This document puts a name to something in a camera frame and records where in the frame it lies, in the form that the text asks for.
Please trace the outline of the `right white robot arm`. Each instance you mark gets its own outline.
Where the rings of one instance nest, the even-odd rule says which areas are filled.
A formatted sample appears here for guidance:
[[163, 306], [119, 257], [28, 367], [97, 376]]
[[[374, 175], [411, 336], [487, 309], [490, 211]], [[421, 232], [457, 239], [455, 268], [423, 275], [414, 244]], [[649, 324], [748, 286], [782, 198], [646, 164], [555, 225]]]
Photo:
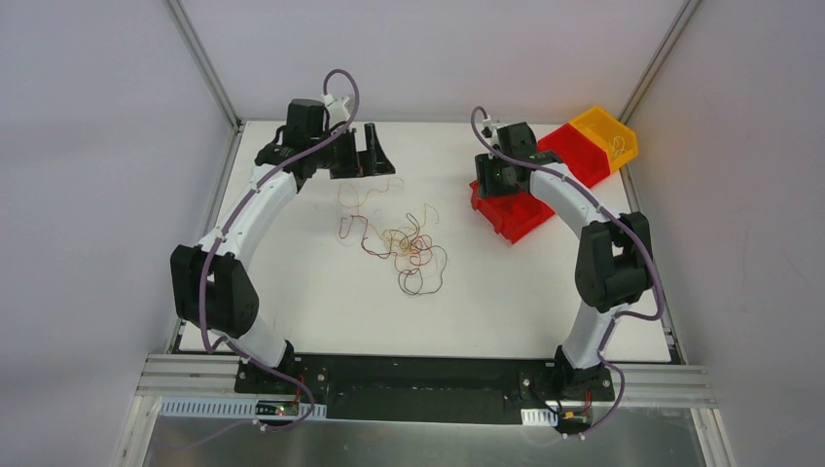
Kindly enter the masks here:
[[617, 315], [655, 284], [649, 223], [639, 212], [616, 214], [552, 151], [539, 151], [526, 123], [485, 118], [475, 158], [480, 198], [524, 191], [553, 210], [578, 239], [574, 282], [581, 298], [572, 330], [556, 350], [554, 390], [579, 397], [604, 369], [603, 350]]

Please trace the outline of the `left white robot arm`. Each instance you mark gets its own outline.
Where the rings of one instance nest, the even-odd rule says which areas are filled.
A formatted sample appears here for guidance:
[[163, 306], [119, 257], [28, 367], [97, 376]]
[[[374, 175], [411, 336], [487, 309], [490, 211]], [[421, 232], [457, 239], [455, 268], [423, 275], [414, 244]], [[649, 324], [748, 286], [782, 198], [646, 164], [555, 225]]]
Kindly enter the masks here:
[[317, 171], [333, 179], [384, 176], [395, 168], [382, 150], [374, 124], [364, 126], [366, 147], [356, 145], [351, 118], [354, 95], [296, 98], [270, 143], [254, 159], [245, 192], [196, 245], [170, 256], [178, 317], [215, 333], [248, 359], [262, 363], [259, 379], [273, 393], [289, 391], [297, 368], [293, 347], [260, 316], [260, 298], [247, 269], [275, 217]]

